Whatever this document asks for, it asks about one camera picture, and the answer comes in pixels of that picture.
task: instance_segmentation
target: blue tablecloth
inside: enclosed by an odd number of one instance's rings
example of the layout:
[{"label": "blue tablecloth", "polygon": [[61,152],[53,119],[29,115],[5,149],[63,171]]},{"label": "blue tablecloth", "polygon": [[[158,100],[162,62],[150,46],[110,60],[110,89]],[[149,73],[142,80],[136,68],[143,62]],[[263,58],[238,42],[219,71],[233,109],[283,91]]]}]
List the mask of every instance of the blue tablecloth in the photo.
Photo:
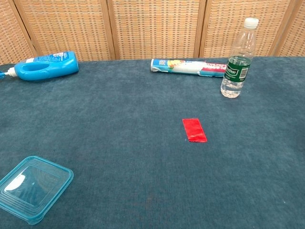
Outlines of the blue tablecloth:
[{"label": "blue tablecloth", "polygon": [[[254,58],[236,99],[150,60],[79,66],[0,81],[0,178],[31,155],[74,171],[35,228],[305,228],[304,57]],[[189,142],[183,118],[208,142]],[[1,229],[31,227],[0,209]]]}]

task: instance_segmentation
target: clear plastic lid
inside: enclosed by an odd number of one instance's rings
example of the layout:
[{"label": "clear plastic lid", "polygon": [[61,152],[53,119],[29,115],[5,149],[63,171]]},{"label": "clear plastic lid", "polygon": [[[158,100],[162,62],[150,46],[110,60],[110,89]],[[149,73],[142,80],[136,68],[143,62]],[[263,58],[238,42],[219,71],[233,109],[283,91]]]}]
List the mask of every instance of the clear plastic lid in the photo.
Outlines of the clear plastic lid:
[{"label": "clear plastic lid", "polygon": [[39,223],[73,176],[68,168],[29,156],[0,181],[0,208],[31,225]]}]

